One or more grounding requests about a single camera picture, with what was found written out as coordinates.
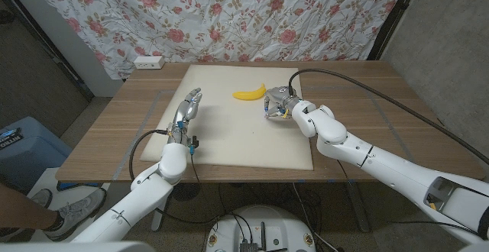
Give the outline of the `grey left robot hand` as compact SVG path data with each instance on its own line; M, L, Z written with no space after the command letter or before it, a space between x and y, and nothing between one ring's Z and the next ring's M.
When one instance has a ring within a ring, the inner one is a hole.
M197 116L201 99L201 88L195 88L179 104L168 127L168 144L177 143L185 146L188 144L187 131L189 122Z

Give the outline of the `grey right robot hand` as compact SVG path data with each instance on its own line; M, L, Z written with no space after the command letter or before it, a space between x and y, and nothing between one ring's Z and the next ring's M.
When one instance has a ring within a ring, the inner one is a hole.
M280 86L268 89L264 94L265 118L292 118L293 108L301 101L294 88Z

